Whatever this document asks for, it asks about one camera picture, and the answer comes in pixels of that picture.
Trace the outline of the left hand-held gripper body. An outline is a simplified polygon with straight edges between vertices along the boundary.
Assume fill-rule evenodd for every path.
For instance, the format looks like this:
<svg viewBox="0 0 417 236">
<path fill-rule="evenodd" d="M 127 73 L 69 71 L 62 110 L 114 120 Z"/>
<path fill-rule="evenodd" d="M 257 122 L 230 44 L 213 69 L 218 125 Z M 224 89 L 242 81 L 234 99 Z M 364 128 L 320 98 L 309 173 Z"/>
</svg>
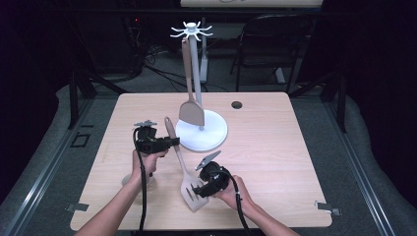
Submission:
<svg viewBox="0 0 417 236">
<path fill-rule="evenodd" d="M 170 147 L 169 138 L 157 138 L 154 122 L 147 120 L 136 123 L 133 133 L 133 140 L 136 150 L 142 153 L 151 154 L 164 151 Z"/>
</svg>

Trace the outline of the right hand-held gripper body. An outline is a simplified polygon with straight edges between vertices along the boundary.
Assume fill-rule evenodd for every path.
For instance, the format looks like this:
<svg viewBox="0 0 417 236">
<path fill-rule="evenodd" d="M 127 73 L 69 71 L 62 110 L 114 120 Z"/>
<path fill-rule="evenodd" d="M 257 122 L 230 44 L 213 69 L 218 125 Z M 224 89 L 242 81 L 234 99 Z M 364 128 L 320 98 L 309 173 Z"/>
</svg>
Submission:
<svg viewBox="0 0 417 236">
<path fill-rule="evenodd" d="M 199 178 L 204 182 L 201 191 L 207 191 L 209 196 L 225 190 L 230 179 L 230 172 L 220 166 L 214 159 L 220 154 L 220 150 L 205 156 L 195 168 L 200 171 Z"/>
</svg>

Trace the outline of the person's right hand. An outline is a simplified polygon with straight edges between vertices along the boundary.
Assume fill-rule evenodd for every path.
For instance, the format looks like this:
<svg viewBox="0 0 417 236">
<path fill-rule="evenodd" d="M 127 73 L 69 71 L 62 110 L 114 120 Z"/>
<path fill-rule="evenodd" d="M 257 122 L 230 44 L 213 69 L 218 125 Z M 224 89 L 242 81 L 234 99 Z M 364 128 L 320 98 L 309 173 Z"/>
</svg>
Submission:
<svg viewBox="0 0 417 236">
<path fill-rule="evenodd" d="M 237 199 L 239 196 L 239 203 L 244 214 L 251 212 L 254 209 L 254 202 L 245 186 L 243 179 L 238 175 L 233 175 L 234 181 L 230 180 L 225 190 L 219 191 L 213 196 L 224 201 L 229 207 L 237 210 Z"/>
</svg>

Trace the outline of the black metal stand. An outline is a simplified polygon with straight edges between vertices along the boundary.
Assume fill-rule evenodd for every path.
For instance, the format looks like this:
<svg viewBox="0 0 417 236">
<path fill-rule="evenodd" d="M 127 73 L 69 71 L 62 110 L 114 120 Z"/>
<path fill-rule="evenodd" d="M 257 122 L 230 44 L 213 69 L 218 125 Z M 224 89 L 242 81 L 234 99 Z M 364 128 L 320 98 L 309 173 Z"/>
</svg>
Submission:
<svg viewBox="0 0 417 236">
<path fill-rule="evenodd" d="M 93 82 L 99 83 L 118 94 L 127 92 L 125 89 L 119 88 L 97 73 L 81 69 L 74 70 L 71 77 L 69 78 L 71 111 L 69 129 L 72 129 L 76 125 L 80 116 L 78 92 L 80 91 L 87 99 L 94 99 L 96 97 L 97 92 L 92 85 Z"/>
<path fill-rule="evenodd" d="M 325 87 L 320 94 L 322 102 L 332 102 L 337 96 L 336 106 L 336 124 L 342 133 L 346 132 L 345 128 L 345 108 L 346 108 L 346 91 L 347 78 L 340 72 L 330 72 L 312 82 L 306 83 L 303 87 L 292 91 L 290 97 L 298 97 L 301 94 L 313 89 L 314 87 L 324 84 Z"/>
</svg>

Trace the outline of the black equipment tower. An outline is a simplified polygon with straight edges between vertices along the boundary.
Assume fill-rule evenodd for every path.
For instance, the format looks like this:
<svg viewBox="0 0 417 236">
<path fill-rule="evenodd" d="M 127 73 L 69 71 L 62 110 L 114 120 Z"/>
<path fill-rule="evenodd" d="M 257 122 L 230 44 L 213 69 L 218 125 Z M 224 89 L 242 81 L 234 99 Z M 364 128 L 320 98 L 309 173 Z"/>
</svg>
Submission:
<svg viewBox="0 0 417 236">
<path fill-rule="evenodd" d="M 123 17 L 124 29 L 130 44 L 133 62 L 130 76 L 135 78 L 142 73 L 144 67 L 143 47 L 141 43 L 142 28 L 138 17 Z"/>
</svg>

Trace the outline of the person's left hand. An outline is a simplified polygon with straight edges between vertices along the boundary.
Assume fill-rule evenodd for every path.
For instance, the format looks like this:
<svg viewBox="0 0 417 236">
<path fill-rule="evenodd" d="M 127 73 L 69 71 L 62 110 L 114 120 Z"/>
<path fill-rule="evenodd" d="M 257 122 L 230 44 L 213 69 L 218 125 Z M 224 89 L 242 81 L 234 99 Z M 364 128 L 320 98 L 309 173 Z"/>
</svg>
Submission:
<svg viewBox="0 0 417 236">
<path fill-rule="evenodd" d="M 157 153 L 145 154 L 141 152 L 132 152 L 133 170 L 131 179 L 139 182 L 140 180 L 149 180 L 151 173 L 156 170 L 156 163 L 159 158 L 163 158 L 168 154 L 168 150 Z"/>
</svg>

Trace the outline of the black folding chair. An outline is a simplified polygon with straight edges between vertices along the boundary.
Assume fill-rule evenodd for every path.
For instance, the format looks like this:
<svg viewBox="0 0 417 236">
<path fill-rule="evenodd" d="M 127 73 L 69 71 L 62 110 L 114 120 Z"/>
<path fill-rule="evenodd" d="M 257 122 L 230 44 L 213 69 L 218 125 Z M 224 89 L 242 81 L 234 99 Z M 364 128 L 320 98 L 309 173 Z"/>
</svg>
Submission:
<svg viewBox="0 0 417 236">
<path fill-rule="evenodd" d="M 236 70 L 235 89 L 239 90 L 243 69 L 289 68 L 286 90 L 294 79 L 301 49 L 306 46 L 313 21 L 300 15 L 261 15 L 247 22 L 238 37 L 230 74 Z"/>
</svg>

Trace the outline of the white utensil rack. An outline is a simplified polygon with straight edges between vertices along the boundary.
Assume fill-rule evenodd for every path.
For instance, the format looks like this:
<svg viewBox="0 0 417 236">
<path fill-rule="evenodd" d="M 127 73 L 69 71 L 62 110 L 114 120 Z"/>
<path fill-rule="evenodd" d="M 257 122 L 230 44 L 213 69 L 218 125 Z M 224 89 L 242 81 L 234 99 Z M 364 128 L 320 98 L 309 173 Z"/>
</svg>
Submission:
<svg viewBox="0 0 417 236">
<path fill-rule="evenodd" d="M 186 37 L 190 43 L 192 60 L 192 90 L 197 103 L 203 107 L 200 78 L 207 76 L 208 58 L 206 52 L 206 38 L 209 36 L 210 27 L 201 28 L 201 23 L 183 23 L 182 29 L 173 28 L 182 40 Z M 203 127 L 186 123 L 179 119 L 176 125 L 177 135 L 181 139 L 184 148 L 195 152 L 207 152 L 218 148 L 228 134 L 225 119 L 218 113 L 204 109 L 205 125 Z"/>
</svg>

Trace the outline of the beige slotted spatula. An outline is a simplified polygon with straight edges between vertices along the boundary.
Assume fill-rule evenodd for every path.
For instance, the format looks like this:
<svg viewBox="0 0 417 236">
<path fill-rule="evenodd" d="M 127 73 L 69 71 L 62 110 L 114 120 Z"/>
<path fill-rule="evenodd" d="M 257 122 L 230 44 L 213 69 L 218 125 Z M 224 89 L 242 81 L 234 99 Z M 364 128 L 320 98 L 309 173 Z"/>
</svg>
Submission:
<svg viewBox="0 0 417 236">
<path fill-rule="evenodd" d="M 191 175 L 188 172 L 180 147 L 178 145 L 174 145 L 173 147 L 183 174 L 183 179 L 180 187 L 181 195 L 189 209 L 192 212 L 196 212 L 209 202 L 209 198 L 199 197 L 197 194 L 194 193 L 193 188 L 202 186 L 203 182 L 199 178 Z"/>
</svg>

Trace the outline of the grey metal bracket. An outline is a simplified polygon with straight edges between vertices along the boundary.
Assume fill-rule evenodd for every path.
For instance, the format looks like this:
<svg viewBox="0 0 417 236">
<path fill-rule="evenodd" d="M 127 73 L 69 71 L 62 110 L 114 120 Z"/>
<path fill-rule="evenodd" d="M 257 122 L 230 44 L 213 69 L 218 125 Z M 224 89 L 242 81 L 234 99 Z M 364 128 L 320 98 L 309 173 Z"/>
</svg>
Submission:
<svg viewBox="0 0 417 236">
<path fill-rule="evenodd" d="M 336 215 L 336 216 L 341 216 L 342 215 L 341 209 L 337 208 L 337 207 L 333 207 L 331 204 L 321 203 L 321 202 L 315 201 L 315 206 L 316 206 L 317 209 L 324 210 L 325 212 L 329 213 L 330 215 Z"/>
<path fill-rule="evenodd" d="M 88 208 L 89 208 L 88 205 L 86 205 L 86 204 L 80 204 L 80 203 L 67 204 L 67 206 L 66 206 L 66 210 L 67 211 L 70 211 L 70 212 L 86 211 Z"/>
</svg>

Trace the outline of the beige solid spatula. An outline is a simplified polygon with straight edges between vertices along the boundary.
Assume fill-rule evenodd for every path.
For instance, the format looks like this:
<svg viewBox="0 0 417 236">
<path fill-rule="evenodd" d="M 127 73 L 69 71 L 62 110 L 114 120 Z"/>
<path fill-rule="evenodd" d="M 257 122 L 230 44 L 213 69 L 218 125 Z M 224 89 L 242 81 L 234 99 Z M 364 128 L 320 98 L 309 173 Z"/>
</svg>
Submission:
<svg viewBox="0 0 417 236">
<path fill-rule="evenodd" d="M 191 50 L 189 40 L 186 37 L 182 38 L 181 46 L 188 100 L 180 106 L 179 119 L 186 123 L 203 127 L 205 125 L 205 113 L 193 96 Z"/>
</svg>

